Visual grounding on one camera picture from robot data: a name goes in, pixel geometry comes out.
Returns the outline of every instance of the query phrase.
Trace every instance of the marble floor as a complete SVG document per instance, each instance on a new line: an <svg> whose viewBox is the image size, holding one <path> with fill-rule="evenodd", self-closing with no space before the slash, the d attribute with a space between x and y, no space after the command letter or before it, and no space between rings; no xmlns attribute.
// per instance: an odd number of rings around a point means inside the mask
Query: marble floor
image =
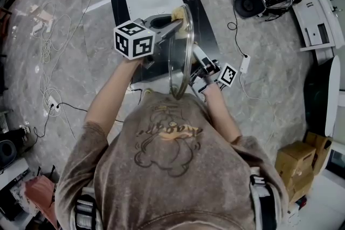
<svg viewBox="0 0 345 230"><path fill-rule="evenodd" d="M7 54L5 64L5 83L9 88L4 93L4 104L13 109L8 115L10 129L28 123L36 127L42 135L46 122L46 112L42 105L40 78L44 72L51 74L49 87L59 89L64 102L87 109L96 93L116 68L122 57L113 50L114 16L110 3L84 14L88 3L93 5L103 0L17 0L11 7L9 36L3 46ZM71 19L68 44L60 51L51 50L49 63L41 65L40 40L30 36L34 17L47 2L55 5L54 17L59 19L67 14ZM235 32L226 25L234 21L232 0L202 0L211 26L216 36L222 61L239 68L241 55L234 44ZM38 5L35 12L31 6ZM53 5L45 7L53 14ZM51 35L55 48L64 45L68 36L70 19L62 16ZM266 101L249 99L242 91L239 79L230 89L224 89L226 104L239 123L244 135L256 136L272 160L277 150L295 140L301 140L305 130L303 107L303 82L312 63L311 54L300 53L302 46L293 14L264 22L259 18L238 19L238 44L251 56L247 74L243 75L244 88L250 97L268 99ZM135 88L151 87L160 92L168 92L168 80L160 79L151 83L139 83ZM140 92L126 94L118 115L124 119L137 105ZM40 165L49 171L54 164L61 172L68 154L78 136L85 113L65 106L65 113L50 117L45 136L24 157L34 169ZM121 130L116 123L109 135L111 140ZM34 134L30 141L35 141Z"/></svg>

